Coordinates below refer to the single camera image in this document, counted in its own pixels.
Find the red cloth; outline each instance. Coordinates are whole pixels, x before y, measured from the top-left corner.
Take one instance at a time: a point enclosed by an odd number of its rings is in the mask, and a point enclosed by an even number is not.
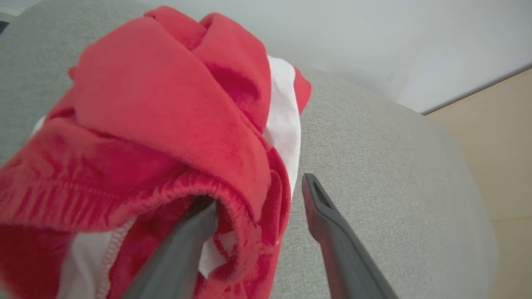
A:
[[[88,46],[69,74],[42,129],[0,170],[10,291],[55,298],[75,233],[137,217],[110,274],[108,298],[120,298],[193,197],[207,194],[222,204],[217,234],[235,231],[235,255],[199,277],[196,295],[268,297],[290,190],[262,136],[271,91],[262,43],[223,15],[197,23],[160,7]],[[297,84],[301,111],[310,85]]]

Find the red sweatshirt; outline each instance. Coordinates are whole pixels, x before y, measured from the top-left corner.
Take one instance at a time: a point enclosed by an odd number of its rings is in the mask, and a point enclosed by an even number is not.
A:
[[[297,69],[223,15],[195,22],[160,7],[88,46],[69,75],[0,169],[8,290],[120,298],[194,197],[209,195],[221,214],[196,296],[267,298],[310,96]]]

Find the white wall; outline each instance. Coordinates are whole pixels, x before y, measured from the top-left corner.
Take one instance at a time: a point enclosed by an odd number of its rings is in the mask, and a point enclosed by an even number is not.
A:
[[[271,54],[333,72],[418,112],[532,63],[531,0],[141,1],[195,19],[221,12]]]
[[[0,0],[0,12],[18,15],[39,0]]]

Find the gray couch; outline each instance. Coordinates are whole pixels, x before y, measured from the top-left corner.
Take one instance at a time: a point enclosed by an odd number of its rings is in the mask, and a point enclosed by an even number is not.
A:
[[[89,43],[150,9],[126,0],[46,0],[0,36],[0,162],[69,88]],[[300,174],[314,173],[400,298],[486,298],[491,223],[456,141],[438,124],[330,74],[301,67]],[[272,298],[329,296],[298,182]]]

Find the beige wall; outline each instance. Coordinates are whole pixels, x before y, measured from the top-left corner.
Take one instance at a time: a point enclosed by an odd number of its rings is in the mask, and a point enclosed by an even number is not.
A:
[[[532,70],[428,117],[460,142],[493,220],[492,299],[532,298]]]

